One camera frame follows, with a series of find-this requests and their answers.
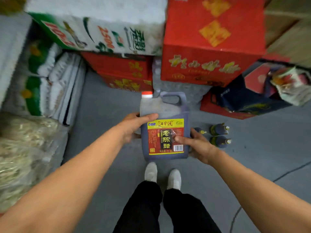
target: barcode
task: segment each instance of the barcode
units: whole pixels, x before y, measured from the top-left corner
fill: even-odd
[[[184,151],[184,145],[174,145],[174,152],[175,151]]]

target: cable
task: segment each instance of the cable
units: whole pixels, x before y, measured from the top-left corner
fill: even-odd
[[[295,171],[298,171],[299,169],[302,169],[302,168],[304,168],[305,166],[308,166],[308,165],[310,165],[310,164],[311,164],[311,161],[305,163],[304,165],[301,165],[301,166],[298,167],[298,168],[295,168],[295,169],[293,169],[293,170],[290,170],[290,171],[284,173],[283,175],[279,176],[277,179],[275,179],[275,180],[272,181],[272,182],[276,182],[276,181],[280,180],[281,178],[287,176],[288,174],[290,174],[290,173],[292,173],[292,172],[295,172]],[[239,209],[238,209],[238,211],[236,211],[236,213],[235,213],[235,215],[234,215],[234,217],[233,217],[233,219],[232,219],[232,222],[231,222],[231,226],[230,226],[230,231],[229,231],[229,233],[232,233],[232,231],[233,231],[233,225],[234,225],[234,223],[235,223],[235,219],[237,218],[237,216],[238,216],[239,212],[241,211],[241,209],[242,209],[242,207],[240,206]]]

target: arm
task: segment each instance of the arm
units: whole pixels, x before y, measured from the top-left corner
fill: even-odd
[[[195,157],[215,168],[260,232],[311,232],[309,203],[244,167],[194,129],[191,135],[193,139],[175,139],[190,145]]]
[[[72,232],[124,143],[158,117],[137,115],[129,114],[33,187],[0,218],[1,232]]]

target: shoe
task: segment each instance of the shoe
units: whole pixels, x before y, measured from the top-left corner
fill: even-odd
[[[146,181],[153,181],[156,183],[156,177],[158,175],[158,169],[156,167],[155,162],[151,162],[147,165],[145,171],[145,180]]]
[[[173,169],[169,174],[169,180],[167,182],[167,189],[177,189],[181,188],[181,175],[178,169]]]

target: black pants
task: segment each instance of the black pants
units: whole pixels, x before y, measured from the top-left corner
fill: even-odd
[[[161,189],[155,182],[143,181],[123,209],[114,233],[160,233]],[[171,217],[174,233],[221,233],[202,202],[176,189],[166,190],[164,208]]]

